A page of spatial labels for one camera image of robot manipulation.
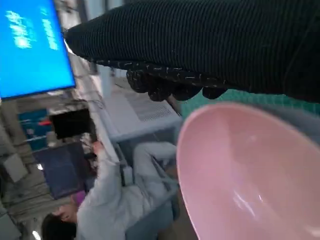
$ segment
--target black glove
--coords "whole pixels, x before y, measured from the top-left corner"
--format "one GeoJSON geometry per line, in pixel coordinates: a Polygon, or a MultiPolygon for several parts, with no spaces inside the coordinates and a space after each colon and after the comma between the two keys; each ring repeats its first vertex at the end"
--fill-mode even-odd
{"type": "Polygon", "coordinates": [[[202,88],[286,94],[320,102],[319,0],[147,0],[72,27],[78,56],[129,70],[154,101],[202,88]]]}

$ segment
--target blue screen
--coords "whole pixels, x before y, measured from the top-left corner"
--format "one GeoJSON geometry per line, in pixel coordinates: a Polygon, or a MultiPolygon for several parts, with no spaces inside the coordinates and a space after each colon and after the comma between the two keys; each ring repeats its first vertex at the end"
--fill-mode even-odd
{"type": "Polygon", "coordinates": [[[0,97],[75,86],[53,0],[0,4],[0,97]]]}

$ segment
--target dark hair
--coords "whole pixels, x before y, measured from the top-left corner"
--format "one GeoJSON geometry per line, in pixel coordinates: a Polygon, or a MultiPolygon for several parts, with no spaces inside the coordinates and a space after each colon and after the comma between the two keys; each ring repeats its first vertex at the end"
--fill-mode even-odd
{"type": "Polygon", "coordinates": [[[73,240],[77,234],[77,225],[62,221],[59,216],[48,214],[41,225],[43,240],[73,240]]]}

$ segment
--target air vent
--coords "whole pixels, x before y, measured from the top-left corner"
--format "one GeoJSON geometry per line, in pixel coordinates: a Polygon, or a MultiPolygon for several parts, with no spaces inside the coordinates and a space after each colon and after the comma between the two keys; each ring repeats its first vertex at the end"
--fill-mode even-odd
{"type": "Polygon", "coordinates": [[[142,122],[156,121],[172,115],[162,102],[153,102],[145,95],[127,92],[124,94],[135,114],[142,122]]]}

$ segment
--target green surface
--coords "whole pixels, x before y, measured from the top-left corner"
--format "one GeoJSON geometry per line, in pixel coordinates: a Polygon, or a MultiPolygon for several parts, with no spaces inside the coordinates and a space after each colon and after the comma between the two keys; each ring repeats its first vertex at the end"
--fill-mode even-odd
{"type": "Polygon", "coordinates": [[[219,102],[237,102],[244,104],[271,104],[289,108],[304,109],[313,114],[320,114],[320,104],[295,100],[285,95],[253,94],[238,90],[228,90],[215,100],[209,100],[200,92],[197,96],[188,101],[181,102],[181,113],[184,118],[194,110],[207,105],[219,102]]]}

